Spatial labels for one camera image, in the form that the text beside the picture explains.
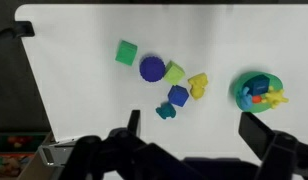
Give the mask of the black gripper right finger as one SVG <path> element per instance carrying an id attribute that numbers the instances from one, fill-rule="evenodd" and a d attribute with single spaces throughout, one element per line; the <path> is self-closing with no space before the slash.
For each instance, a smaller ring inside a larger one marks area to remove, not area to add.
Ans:
<path id="1" fill-rule="evenodd" d="M 260 160 L 275 136 L 267 125 L 250 112 L 241 113 L 238 133 Z"/>

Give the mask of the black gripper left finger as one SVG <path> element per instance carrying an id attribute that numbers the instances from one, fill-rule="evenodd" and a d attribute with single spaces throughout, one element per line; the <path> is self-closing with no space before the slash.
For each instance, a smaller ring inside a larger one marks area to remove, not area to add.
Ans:
<path id="1" fill-rule="evenodd" d="M 127 129 L 133 133 L 135 136 L 140 135 L 140 117 L 141 111 L 140 110 L 133 110 L 131 112 L 129 122 L 127 125 Z"/>

